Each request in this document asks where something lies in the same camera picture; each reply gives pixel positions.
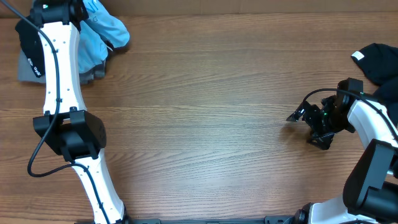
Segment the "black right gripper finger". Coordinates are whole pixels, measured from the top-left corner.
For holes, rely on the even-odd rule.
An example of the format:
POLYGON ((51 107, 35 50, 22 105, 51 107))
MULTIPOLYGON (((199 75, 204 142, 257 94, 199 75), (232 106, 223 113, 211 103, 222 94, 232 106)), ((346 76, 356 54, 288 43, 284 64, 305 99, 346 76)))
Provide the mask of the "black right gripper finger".
POLYGON ((307 139, 307 143, 321 149, 328 150, 333 142, 334 133, 318 134, 311 133, 307 139))
POLYGON ((298 107, 287 119, 286 121, 297 122, 305 113, 305 109, 298 107))

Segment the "light blue t-shirt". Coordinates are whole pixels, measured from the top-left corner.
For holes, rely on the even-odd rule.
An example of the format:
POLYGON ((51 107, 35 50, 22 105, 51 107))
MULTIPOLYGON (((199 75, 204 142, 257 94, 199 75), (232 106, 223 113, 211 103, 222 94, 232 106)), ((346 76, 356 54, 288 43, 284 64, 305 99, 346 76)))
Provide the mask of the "light blue t-shirt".
POLYGON ((97 0, 83 0, 88 18, 80 22, 78 44, 79 73, 89 72, 108 58, 109 48, 127 46, 130 33, 118 18, 112 16, 97 0))

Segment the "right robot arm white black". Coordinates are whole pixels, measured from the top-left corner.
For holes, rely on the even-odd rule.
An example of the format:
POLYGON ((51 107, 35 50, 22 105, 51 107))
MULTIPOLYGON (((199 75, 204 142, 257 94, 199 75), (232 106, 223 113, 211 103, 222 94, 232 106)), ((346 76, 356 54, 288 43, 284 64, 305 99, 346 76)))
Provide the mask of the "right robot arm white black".
POLYGON ((364 93, 344 90, 323 99, 322 105, 304 99, 287 120, 304 120, 311 130, 308 143, 323 150, 336 133, 356 132, 364 152, 339 197, 308 204, 291 223, 396 223, 397 184, 386 177, 397 176, 397 129, 385 106, 364 93))

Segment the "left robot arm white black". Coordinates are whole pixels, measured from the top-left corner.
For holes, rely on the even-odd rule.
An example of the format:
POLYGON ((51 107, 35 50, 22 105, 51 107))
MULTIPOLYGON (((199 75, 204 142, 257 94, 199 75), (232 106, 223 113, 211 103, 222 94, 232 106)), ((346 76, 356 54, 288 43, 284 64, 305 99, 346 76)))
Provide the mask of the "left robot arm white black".
POLYGON ((105 126, 83 101, 78 72, 82 1, 36 1, 30 10, 44 53, 46 95, 43 115, 33 119, 40 144, 47 144, 80 178, 91 203, 93 223, 130 223, 111 180, 104 150, 105 126))

